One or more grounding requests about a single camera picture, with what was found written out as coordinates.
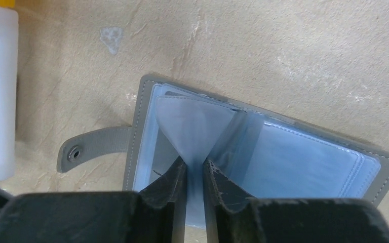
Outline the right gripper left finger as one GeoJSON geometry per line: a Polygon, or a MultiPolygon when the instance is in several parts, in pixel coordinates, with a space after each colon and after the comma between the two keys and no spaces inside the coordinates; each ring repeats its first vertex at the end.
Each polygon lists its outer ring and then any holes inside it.
{"type": "Polygon", "coordinates": [[[0,212],[0,242],[183,242],[186,164],[140,192],[23,194],[0,212]]]}

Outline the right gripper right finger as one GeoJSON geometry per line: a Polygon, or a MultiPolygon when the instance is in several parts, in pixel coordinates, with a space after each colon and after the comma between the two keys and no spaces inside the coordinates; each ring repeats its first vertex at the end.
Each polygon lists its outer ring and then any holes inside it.
{"type": "Polygon", "coordinates": [[[256,198],[203,164],[208,242],[389,242],[371,203],[353,198],[256,198]]]}

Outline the grey card holder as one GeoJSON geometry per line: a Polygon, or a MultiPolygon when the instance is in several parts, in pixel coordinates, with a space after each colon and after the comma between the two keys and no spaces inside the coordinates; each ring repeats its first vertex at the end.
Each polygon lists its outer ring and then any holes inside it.
{"type": "Polygon", "coordinates": [[[257,198],[362,198],[389,190],[389,152],[302,121],[151,74],[141,78],[130,127],[65,141],[57,171],[127,155],[124,190],[141,191],[174,160],[187,165],[186,224],[205,227],[202,163],[257,198]]]}

